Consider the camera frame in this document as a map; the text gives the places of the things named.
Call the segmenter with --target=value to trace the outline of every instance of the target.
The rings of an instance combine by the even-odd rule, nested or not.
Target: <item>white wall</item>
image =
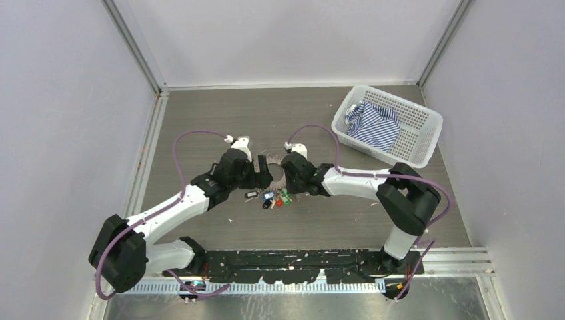
[[[85,319],[153,92],[100,1],[2,2],[0,319]]]
[[[565,2],[476,1],[424,93],[515,319],[565,314]]]
[[[178,87],[416,81],[458,1],[119,3],[156,73]]]

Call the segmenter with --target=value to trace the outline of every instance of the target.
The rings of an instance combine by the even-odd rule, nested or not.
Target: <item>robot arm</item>
[[[394,173],[418,174],[404,163],[397,163],[390,170],[364,171],[336,168],[324,163],[315,167],[307,159],[306,146],[285,144],[289,154],[282,160],[286,174],[286,188],[290,193],[309,192],[311,195],[353,195],[379,200],[394,222],[388,240],[382,248],[380,264],[391,273],[403,263],[414,240],[422,235],[430,221],[440,195],[424,183],[375,175]],[[167,269],[186,269],[193,274],[202,271],[205,250],[189,237],[172,243],[155,245],[163,235],[182,222],[200,215],[228,199],[235,189],[266,188],[273,178],[267,169],[264,155],[258,156],[259,172],[254,171],[249,151],[249,138],[239,137],[214,163],[210,171],[196,176],[185,192],[174,195],[160,205],[138,215],[122,219],[109,217],[95,241],[89,262],[96,268],[102,252],[114,238],[134,223],[144,221],[127,232],[109,251],[102,266],[102,276],[121,293],[132,288],[146,274],[160,273]],[[407,189],[403,195],[399,190]],[[156,213],[178,201],[171,208]]]
[[[249,137],[239,137],[210,171],[196,176],[185,187],[183,198],[176,205],[161,214],[146,220],[177,201],[183,193],[128,219],[118,215],[109,217],[89,255],[90,264],[96,268],[107,245],[128,226],[143,220],[146,222],[122,237],[104,261],[102,276],[117,292],[129,290],[145,274],[166,269],[200,268],[205,251],[192,239],[184,237],[162,245],[155,245],[155,242],[182,222],[227,200],[235,189],[269,186],[273,178],[267,169],[267,159],[264,155],[258,156],[259,172],[255,172],[249,142]]]
[[[383,265],[395,272],[418,237],[424,234],[441,197],[432,187],[405,179],[378,178],[379,174],[417,176],[418,173],[405,163],[397,163],[392,169],[367,171],[340,168],[323,163],[315,167],[306,158],[303,144],[285,144],[288,155],[281,167],[286,175],[286,188],[290,193],[309,192],[311,195],[352,195],[379,200],[394,222],[382,250],[386,261]],[[400,190],[407,189],[404,195]]]

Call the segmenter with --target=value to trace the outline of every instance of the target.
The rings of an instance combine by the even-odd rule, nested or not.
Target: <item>wire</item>
[[[184,290],[192,293],[193,295],[197,295],[199,301],[204,300],[204,299],[208,299],[208,298],[211,298],[211,297],[216,297],[217,295],[226,291],[230,287],[229,284],[223,285],[222,287],[220,287],[220,289],[217,289],[216,291],[214,291],[212,293],[201,293],[201,292],[198,292],[198,291],[194,291],[188,285],[185,285],[185,283],[181,280],[181,278],[179,278],[179,276],[176,273],[173,272],[173,270],[167,269],[167,272],[170,273],[181,284],[181,287]]]
[[[394,300],[396,302],[398,302],[398,300],[400,299],[400,297],[402,297],[402,295],[404,294],[404,292],[408,289],[408,286],[410,285],[410,283],[412,282],[412,279],[414,279],[414,276],[416,274],[416,270],[418,270],[418,267],[420,267],[420,264],[422,263],[422,260],[424,259],[424,256],[428,253],[428,251],[430,251],[430,249],[432,248],[432,246],[434,245],[434,243],[436,242],[436,239],[433,238],[431,240],[426,240],[425,242],[430,242],[430,244],[428,245],[428,247],[426,248],[426,250],[424,250],[424,252],[422,252],[422,255],[420,256],[420,259],[418,259],[418,262],[416,262],[416,265],[414,266],[414,271],[412,271],[412,274],[410,275],[410,277],[408,278],[408,281],[406,282],[406,285],[402,288],[402,290],[400,291],[400,293],[394,298]]]
[[[449,193],[449,191],[447,191],[447,189],[445,189],[444,187],[442,187],[441,185],[421,178],[421,177],[415,177],[413,175],[395,175],[392,173],[389,174],[372,174],[372,173],[353,173],[353,172],[346,172],[346,171],[342,171],[342,169],[339,167],[338,162],[339,162],[339,157],[340,157],[340,149],[339,149],[339,140],[337,138],[337,136],[335,135],[335,133],[333,133],[330,129],[324,127],[323,125],[305,125],[302,126],[300,128],[298,128],[292,135],[290,135],[290,137],[288,138],[288,142],[291,143],[292,142],[292,138],[294,138],[294,136],[301,131],[304,128],[307,127],[317,127],[320,129],[324,129],[325,131],[327,131],[330,135],[332,135],[332,137],[334,138],[335,144],[336,144],[336,155],[334,158],[334,164],[335,164],[335,169],[338,173],[341,173],[342,175],[347,175],[349,177],[366,177],[366,178],[393,178],[393,179],[405,179],[405,180],[412,180],[412,181],[417,181],[417,182],[421,182],[421,183],[425,183],[427,185],[430,185],[436,189],[438,189],[439,191],[441,191],[441,193],[443,193],[446,197],[447,200],[447,207],[444,209],[444,211],[442,211],[437,217],[433,218],[430,223],[428,223],[428,225],[426,227],[429,227],[431,225],[433,225],[434,223],[436,223],[439,219],[443,218],[451,209],[452,204],[454,202],[453,197],[451,196],[451,194]]]
[[[373,279],[382,279],[382,278],[386,278],[389,275],[392,275],[394,272],[389,273],[388,275],[379,275],[378,277],[373,277],[372,275],[370,275],[369,277],[373,278]]]
[[[453,196],[449,193],[449,191],[447,191],[443,186],[421,178],[421,177],[415,177],[412,175],[397,175],[397,174],[372,174],[372,173],[353,173],[353,172],[346,172],[343,171],[339,165],[339,157],[340,157],[340,149],[339,149],[339,140],[337,138],[337,136],[335,135],[335,133],[333,133],[330,129],[326,128],[323,125],[316,125],[316,124],[310,124],[310,125],[305,125],[302,126],[300,128],[298,128],[292,135],[290,135],[290,137],[288,138],[288,143],[292,142],[292,138],[294,138],[294,136],[301,131],[304,128],[307,127],[317,127],[320,129],[323,129],[325,131],[327,131],[333,138],[335,141],[335,145],[336,145],[336,155],[334,158],[334,164],[335,164],[335,169],[338,173],[341,173],[342,175],[347,175],[349,177],[367,177],[367,178],[393,178],[393,179],[406,179],[406,180],[411,180],[411,181],[418,181],[421,183],[425,183],[427,185],[430,185],[432,187],[434,187],[435,189],[438,189],[439,191],[441,191],[441,193],[443,193],[446,197],[447,200],[447,206],[444,209],[444,211],[442,211],[439,215],[437,215],[437,217],[433,218],[432,220],[430,220],[430,222],[428,223],[428,225],[426,226],[426,228],[430,227],[431,225],[433,225],[434,223],[436,223],[437,221],[439,221],[441,218],[443,218],[451,209],[453,203],[454,203],[454,199]],[[410,283],[412,282],[412,279],[414,279],[414,275],[416,274],[416,270],[418,269],[418,267],[420,266],[420,264],[422,263],[422,259],[424,258],[424,256],[428,253],[428,251],[430,251],[430,249],[432,248],[432,246],[434,245],[434,243],[436,242],[436,239],[431,239],[431,240],[425,240],[421,243],[419,243],[418,241],[420,241],[421,237],[416,238],[416,241],[414,242],[414,245],[422,245],[424,243],[429,242],[430,244],[428,245],[428,247],[426,248],[426,250],[424,250],[424,252],[422,253],[422,255],[420,256],[420,259],[418,260],[418,262],[416,263],[416,267],[414,268],[414,270],[412,270],[412,273],[410,274],[410,277],[408,278],[408,281],[406,282],[406,285],[404,286],[404,288],[402,289],[402,291],[396,296],[395,300],[398,302],[398,299],[400,299],[400,297],[402,296],[402,294],[404,294],[404,292],[406,291],[406,289],[408,288],[408,286],[410,285]]]
[[[181,169],[181,164],[179,163],[179,158],[177,156],[177,143],[183,137],[186,137],[187,135],[190,135],[192,133],[209,133],[209,134],[212,134],[212,135],[217,135],[217,136],[222,137],[222,138],[227,137],[226,135],[223,135],[221,133],[217,133],[215,131],[190,130],[190,131],[187,131],[187,132],[179,135],[175,139],[175,142],[173,142],[173,159],[175,160],[175,166],[177,167],[177,172],[179,173],[179,177],[181,178],[181,194],[179,195],[178,198],[176,198],[173,202],[169,203],[165,207],[155,211],[154,213],[151,213],[150,215],[146,216],[145,219],[140,219],[137,222],[133,223],[132,225],[128,226],[122,232],[118,233],[118,235],[114,239],[112,239],[112,241],[110,241],[110,243],[106,246],[106,249],[104,249],[104,251],[102,252],[102,255],[100,256],[100,259],[98,260],[98,265],[96,267],[96,274],[95,274],[96,294],[100,297],[100,299],[109,300],[114,295],[116,295],[116,291],[113,291],[109,295],[105,295],[103,290],[102,290],[102,285],[101,285],[102,266],[104,265],[104,261],[106,260],[106,257],[110,253],[110,250],[112,250],[112,248],[116,245],[116,243],[118,243],[118,241],[120,241],[120,239],[122,239],[124,237],[124,235],[126,235],[128,232],[132,231],[133,229],[135,229],[139,225],[146,223],[147,221],[151,220],[152,218],[156,217],[157,215],[160,215],[161,213],[163,213],[163,212],[169,210],[170,208],[174,207],[179,202],[181,202],[181,199],[185,196],[185,192],[186,192],[185,189],[186,189],[187,184],[186,184],[186,181],[185,181],[185,177],[183,176],[183,170]],[[179,281],[181,286],[185,285],[178,277],[176,277],[175,279],[177,279],[177,281]],[[220,290],[224,291],[225,290],[225,289],[223,289],[224,287],[221,287],[217,291],[220,291]]]

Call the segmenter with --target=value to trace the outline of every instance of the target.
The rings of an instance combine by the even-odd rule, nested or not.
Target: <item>laundry basket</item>
[[[376,105],[396,111],[398,121],[400,122],[400,135],[396,138],[388,152],[347,135],[346,132],[349,125],[345,123],[345,112],[349,107],[358,104],[361,100],[370,101]],[[339,107],[332,122],[332,130],[344,145],[348,145],[389,165],[404,162],[414,168],[423,168],[428,165],[428,161],[430,161],[434,153],[438,138],[440,137],[442,123],[442,116],[433,110],[396,95],[391,95],[372,87],[358,85],[349,91]]]

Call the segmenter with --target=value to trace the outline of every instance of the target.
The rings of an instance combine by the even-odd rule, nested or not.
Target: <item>blue striped cloth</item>
[[[350,124],[347,135],[383,151],[390,150],[400,134],[394,110],[368,101],[361,101],[359,105],[350,108],[345,119]]]

